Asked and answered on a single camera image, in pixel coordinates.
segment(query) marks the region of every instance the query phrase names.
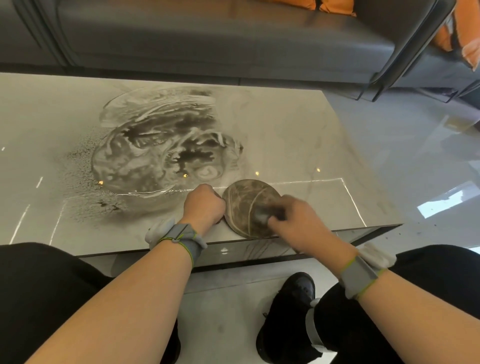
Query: round stone disc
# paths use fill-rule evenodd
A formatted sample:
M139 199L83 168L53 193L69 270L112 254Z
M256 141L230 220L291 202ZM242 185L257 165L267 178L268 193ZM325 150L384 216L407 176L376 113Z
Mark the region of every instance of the round stone disc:
M280 197L269 184L259 180L241 180L232 183L223 192L227 206L225 220L238 235L247 239L264 239L272 231L254 218L256 205L267 205Z

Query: hand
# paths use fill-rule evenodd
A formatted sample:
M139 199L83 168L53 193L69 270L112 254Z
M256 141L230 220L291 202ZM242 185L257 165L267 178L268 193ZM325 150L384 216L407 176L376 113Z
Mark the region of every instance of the hand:
M205 235L224 214L225 201L212 186L204 183L188 193L179 223L191 224L197 233Z
M284 195L275 205L285 209L287 220L279 221L275 216L271 216L268 227L292 248L314 256L315 247L318 247L321 241L333 237L332 232L307 202Z

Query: glossy floor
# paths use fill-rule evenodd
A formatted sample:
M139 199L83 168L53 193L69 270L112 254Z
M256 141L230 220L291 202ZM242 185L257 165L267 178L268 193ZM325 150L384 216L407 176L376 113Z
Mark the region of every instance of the glossy floor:
M479 110L415 91L392 90L375 103L368 100L372 95L354 101L355 88L324 92L405 215L402 227L375 244L392 253L429 244L480 245L480 133L472 127ZM133 261L134 256L112 256L90 262L116 275ZM179 363L262 363L255 354L262 313L286 277L297 271L312 275L317 297L335 284L312 259L192 275L180 308ZM217 345L212 348L211 342Z

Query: black shoe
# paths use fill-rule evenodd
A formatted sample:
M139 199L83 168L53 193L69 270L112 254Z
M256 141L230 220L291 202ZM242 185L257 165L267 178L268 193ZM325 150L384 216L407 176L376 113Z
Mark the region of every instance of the black shoe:
M257 336L257 352L269 364L307 364L322 356L310 343L305 315L315 298L315 283L303 272L290 276L275 296Z
M180 350L181 343L179 339L178 320L176 320L160 364L175 364L180 356Z

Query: person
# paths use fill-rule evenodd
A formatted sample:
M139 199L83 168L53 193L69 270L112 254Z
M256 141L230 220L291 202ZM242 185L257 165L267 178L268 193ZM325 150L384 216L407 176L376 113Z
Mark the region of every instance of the person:
M304 201L278 202L286 220L270 228L336 277L358 254L332 234ZM205 234L225 212L206 184L191 191L182 223ZM337 363L477 363L480 357L480 255L434 245L401 253L358 298L335 285L314 309L315 328ZM161 241L115 279L58 249L37 243L0 247L2 363L173 363L180 352L176 317L192 259ZM260 356L302 364L321 355L305 315L315 296L305 273L291 276L257 337Z

